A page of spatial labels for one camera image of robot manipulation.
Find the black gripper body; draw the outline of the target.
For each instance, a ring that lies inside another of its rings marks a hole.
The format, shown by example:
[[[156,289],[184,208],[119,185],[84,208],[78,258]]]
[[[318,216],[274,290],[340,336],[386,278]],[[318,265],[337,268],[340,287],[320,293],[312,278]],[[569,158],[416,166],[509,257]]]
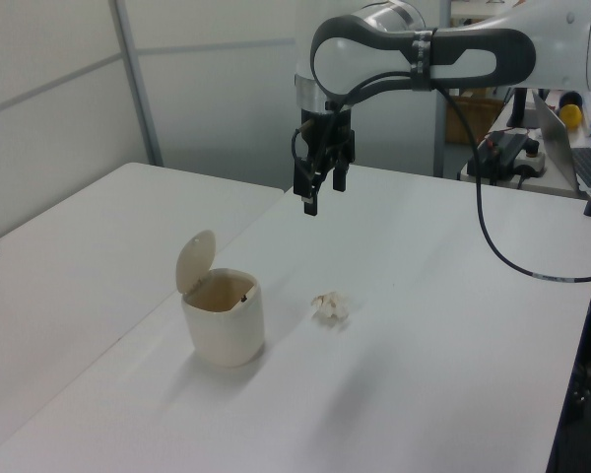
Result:
[[[343,161],[354,161],[354,131],[352,111],[339,113],[301,112],[299,134],[307,151],[304,162],[308,166],[335,166]]]

